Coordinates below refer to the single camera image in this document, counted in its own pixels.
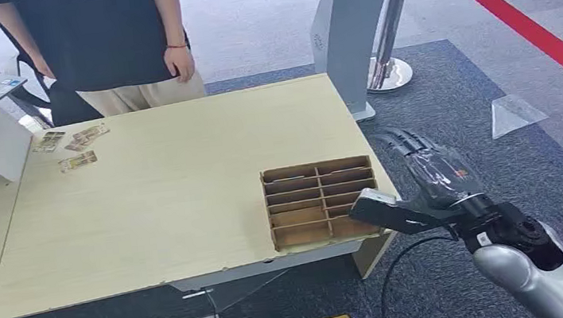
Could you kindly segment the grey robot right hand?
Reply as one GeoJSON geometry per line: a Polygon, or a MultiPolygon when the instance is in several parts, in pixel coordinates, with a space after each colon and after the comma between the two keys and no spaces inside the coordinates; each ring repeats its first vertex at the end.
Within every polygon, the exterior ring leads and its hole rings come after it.
{"type": "Polygon", "coordinates": [[[483,186],[454,148],[399,128],[386,128],[377,140],[401,156],[432,210],[448,210],[483,195],[483,186]]]}

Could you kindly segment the person's left hand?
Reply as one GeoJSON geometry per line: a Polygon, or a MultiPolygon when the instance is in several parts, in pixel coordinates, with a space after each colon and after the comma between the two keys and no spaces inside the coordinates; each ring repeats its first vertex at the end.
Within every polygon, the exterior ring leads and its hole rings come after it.
{"type": "Polygon", "coordinates": [[[180,83],[187,83],[196,70],[191,51],[186,45],[169,45],[165,50],[164,62],[171,75],[180,83]]]}

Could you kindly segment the person's right hand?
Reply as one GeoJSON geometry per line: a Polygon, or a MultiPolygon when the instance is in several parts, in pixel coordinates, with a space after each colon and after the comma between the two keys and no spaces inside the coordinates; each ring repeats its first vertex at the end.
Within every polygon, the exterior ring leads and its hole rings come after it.
{"type": "Polygon", "coordinates": [[[43,76],[48,77],[52,80],[56,78],[52,70],[50,69],[50,67],[48,66],[48,64],[45,62],[43,58],[35,57],[33,59],[33,64],[36,66],[36,70],[43,76]]]}

